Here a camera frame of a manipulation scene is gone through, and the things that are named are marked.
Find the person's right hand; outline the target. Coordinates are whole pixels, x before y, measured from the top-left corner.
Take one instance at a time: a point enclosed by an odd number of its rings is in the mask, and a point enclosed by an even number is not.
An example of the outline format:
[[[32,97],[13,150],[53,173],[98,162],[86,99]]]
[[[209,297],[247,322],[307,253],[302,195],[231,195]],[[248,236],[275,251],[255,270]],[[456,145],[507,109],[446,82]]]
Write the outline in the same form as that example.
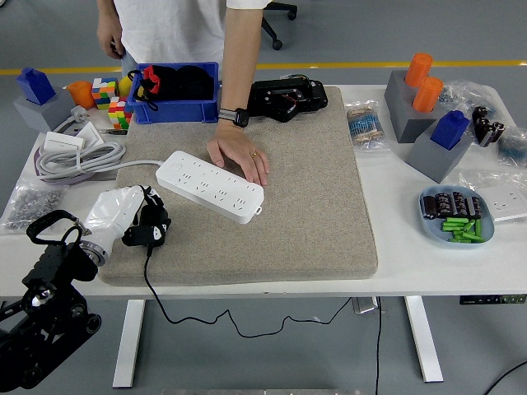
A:
[[[120,26],[99,26],[97,29],[97,39],[101,49],[113,59],[121,59],[125,54],[121,38],[122,29]]]

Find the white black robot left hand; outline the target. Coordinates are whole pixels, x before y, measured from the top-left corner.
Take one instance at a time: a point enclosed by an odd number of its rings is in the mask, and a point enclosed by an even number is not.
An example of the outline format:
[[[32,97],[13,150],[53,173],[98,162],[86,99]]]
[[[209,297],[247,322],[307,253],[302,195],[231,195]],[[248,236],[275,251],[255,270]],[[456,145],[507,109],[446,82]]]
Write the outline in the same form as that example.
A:
[[[115,240],[149,250],[165,243],[171,219],[160,195],[151,186],[135,185],[100,194],[84,226],[90,234],[81,248],[97,266],[110,258]]]

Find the person's left hand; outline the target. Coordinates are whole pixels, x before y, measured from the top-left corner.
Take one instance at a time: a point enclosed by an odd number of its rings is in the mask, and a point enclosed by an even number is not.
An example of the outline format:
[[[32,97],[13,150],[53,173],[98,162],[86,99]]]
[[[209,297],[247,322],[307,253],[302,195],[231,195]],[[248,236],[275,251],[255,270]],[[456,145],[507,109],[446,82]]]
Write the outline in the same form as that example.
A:
[[[268,184],[270,165],[266,153],[232,121],[218,121],[216,131],[207,143],[207,150],[214,165],[223,168],[226,158],[233,160],[247,181],[260,186]]]

